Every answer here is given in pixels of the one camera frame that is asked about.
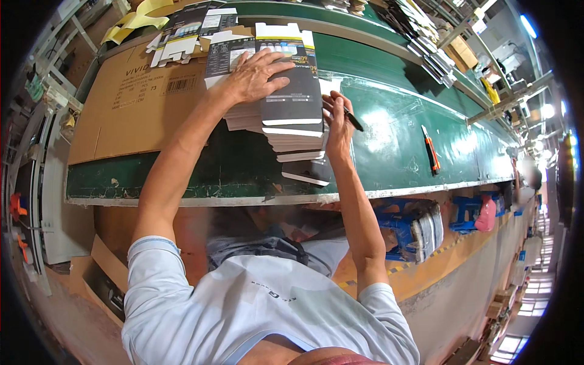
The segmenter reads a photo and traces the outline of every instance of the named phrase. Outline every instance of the pink bag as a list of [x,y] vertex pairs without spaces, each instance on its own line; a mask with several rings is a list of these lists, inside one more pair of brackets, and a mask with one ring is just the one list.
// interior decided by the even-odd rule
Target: pink bag
[[481,232],[489,232],[495,227],[497,205],[488,195],[483,195],[481,198],[481,212],[478,214],[478,218],[475,221],[475,227]]

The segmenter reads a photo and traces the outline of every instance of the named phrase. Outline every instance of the barcode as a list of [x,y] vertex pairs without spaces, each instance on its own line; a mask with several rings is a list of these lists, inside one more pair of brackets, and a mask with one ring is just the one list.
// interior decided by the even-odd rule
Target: barcode
[[162,95],[174,94],[179,92],[185,92],[192,90],[194,88],[194,84],[196,81],[196,77],[188,78],[188,79],[180,79],[180,80],[173,80],[169,81],[166,84],[166,89],[162,92]]

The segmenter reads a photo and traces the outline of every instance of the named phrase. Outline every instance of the green workbench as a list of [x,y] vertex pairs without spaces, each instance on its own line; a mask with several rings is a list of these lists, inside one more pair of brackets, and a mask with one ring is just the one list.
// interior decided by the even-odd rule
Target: green workbench
[[[289,18],[322,22],[373,32],[393,42],[405,40],[372,20],[281,2],[234,2],[241,22],[285,13]],[[495,121],[472,126],[465,119],[486,99],[470,80],[446,89],[435,83],[416,62],[377,47],[329,34],[314,34],[319,76],[340,78],[341,91],[353,102],[365,132],[353,136],[353,161],[370,198],[476,186],[510,180],[513,171],[506,147],[515,142]],[[421,125],[433,139],[442,166],[432,176]],[[69,166],[66,199],[70,203],[133,206],[158,152],[101,159]],[[281,164],[265,136],[227,130],[221,121],[203,149],[182,206],[297,204],[338,200],[334,180],[323,188],[282,177]]]

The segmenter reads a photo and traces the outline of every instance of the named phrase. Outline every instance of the light blue t-shirt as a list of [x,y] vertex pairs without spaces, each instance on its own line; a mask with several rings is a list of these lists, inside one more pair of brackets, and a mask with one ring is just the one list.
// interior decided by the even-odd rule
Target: light blue t-shirt
[[192,287],[176,245],[163,237],[128,252],[122,341],[134,364],[237,364],[267,335],[302,350],[338,346],[389,364],[420,355],[391,287],[377,283],[354,300],[294,260],[234,256]]

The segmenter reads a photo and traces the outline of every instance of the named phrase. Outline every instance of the man's left hand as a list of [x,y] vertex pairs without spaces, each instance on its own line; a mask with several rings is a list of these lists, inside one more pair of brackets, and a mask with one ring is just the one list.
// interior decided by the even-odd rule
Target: man's left hand
[[247,51],[244,52],[225,82],[213,87],[234,105],[265,98],[290,83],[287,77],[278,77],[268,82],[273,74],[294,68],[293,62],[273,63],[284,57],[282,52],[272,52],[269,48],[264,48],[250,59],[248,55]]

